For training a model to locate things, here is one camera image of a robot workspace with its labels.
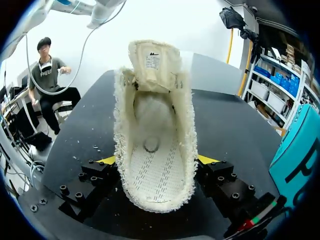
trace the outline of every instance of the shoe label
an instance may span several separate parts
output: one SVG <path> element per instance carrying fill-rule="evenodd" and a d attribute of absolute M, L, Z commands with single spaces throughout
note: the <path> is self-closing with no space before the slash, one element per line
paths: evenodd
<path fill-rule="evenodd" d="M 145 57 L 145 68 L 159 70 L 160 57 L 159 54 L 150 53 L 149 56 Z"/>

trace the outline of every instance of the black bag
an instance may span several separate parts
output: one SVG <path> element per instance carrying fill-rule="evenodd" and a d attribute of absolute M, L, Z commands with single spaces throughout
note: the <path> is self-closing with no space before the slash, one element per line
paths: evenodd
<path fill-rule="evenodd" d="M 42 152 L 52 142 L 52 138 L 41 131 L 28 136 L 24 141 L 29 145 L 35 146 L 38 151 Z"/>
<path fill-rule="evenodd" d="M 230 8 L 224 7 L 220 12 L 220 18 L 227 29 L 240 29 L 243 30 L 247 25 L 244 18 L 237 13 L 232 6 Z"/>

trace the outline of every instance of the yellow tape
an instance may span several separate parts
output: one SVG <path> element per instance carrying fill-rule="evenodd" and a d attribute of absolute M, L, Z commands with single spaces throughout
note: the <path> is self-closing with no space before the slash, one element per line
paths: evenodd
<path fill-rule="evenodd" d="M 116 161 L 116 157 L 115 156 L 111 156 L 111 157 L 108 157 L 108 158 L 104 158 L 104 159 L 101 159 L 99 161 L 96 161 L 96 163 L 105 163 L 105 164 L 114 164 Z"/>
<path fill-rule="evenodd" d="M 210 163 L 217 163 L 220 162 L 218 160 L 206 157 L 206 156 L 202 156 L 202 155 L 198 155 L 198 159 L 203 163 L 203 164 L 210 164 Z"/>
<path fill-rule="evenodd" d="M 220 162 L 218 160 L 215 160 L 215 159 L 212 159 L 212 158 L 209 158 L 209 157 L 206 157 L 206 156 L 202 156 L 202 155 L 198 155 L 198 159 L 203 163 L 203 164 L 210 164 L 210 163 L 217 163 L 217 162 Z M 104 159 L 101 159 L 99 161 L 96 161 L 97 163 L 105 163 L 105 164 L 114 164 L 116 161 L 116 157 L 115 156 L 111 156 L 111 157 L 108 157 L 108 158 L 104 158 Z"/>

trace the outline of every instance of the white storage box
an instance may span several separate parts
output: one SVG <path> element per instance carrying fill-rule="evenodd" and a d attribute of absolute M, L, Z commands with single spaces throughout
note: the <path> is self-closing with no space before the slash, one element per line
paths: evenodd
<path fill-rule="evenodd" d="M 251 91 L 263 100 L 267 100 L 269 89 L 257 81 L 252 81 Z"/>
<path fill-rule="evenodd" d="M 286 102 L 283 101 L 280 97 L 275 95 L 272 91 L 270 91 L 269 97 L 268 97 L 268 104 L 270 104 L 271 107 L 274 108 L 279 114 L 282 113 L 282 110 L 284 109 L 284 106 L 286 105 Z"/>

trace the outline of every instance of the cardboard box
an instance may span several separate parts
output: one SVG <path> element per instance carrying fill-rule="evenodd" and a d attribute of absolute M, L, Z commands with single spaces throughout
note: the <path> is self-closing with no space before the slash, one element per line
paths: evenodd
<path fill-rule="evenodd" d="M 286 49 L 288 49 L 289 51 L 294 52 L 295 48 L 293 46 L 291 46 L 290 44 L 286 44 Z"/>
<path fill-rule="evenodd" d="M 303 197 L 318 157 L 320 116 L 310 104 L 303 104 L 282 137 L 269 168 L 279 193 L 287 198 L 286 207 L 294 208 Z"/>

